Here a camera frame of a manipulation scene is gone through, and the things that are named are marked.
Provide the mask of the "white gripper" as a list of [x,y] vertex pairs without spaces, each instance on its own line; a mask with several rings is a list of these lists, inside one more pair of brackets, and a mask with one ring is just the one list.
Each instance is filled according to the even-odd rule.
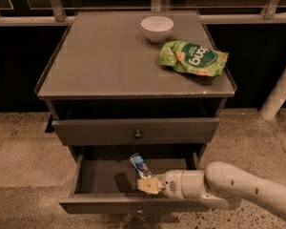
[[171,170],[155,177],[141,178],[137,181],[137,189],[152,195],[161,193],[167,198],[184,199],[183,173],[183,170]]

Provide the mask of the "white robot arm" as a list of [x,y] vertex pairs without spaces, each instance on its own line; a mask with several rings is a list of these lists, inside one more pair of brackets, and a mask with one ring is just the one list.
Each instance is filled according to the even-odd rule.
[[193,199],[221,210],[233,210],[245,199],[286,221],[286,186],[226,162],[212,162],[203,170],[171,170],[141,178],[137,188],[170,199]]

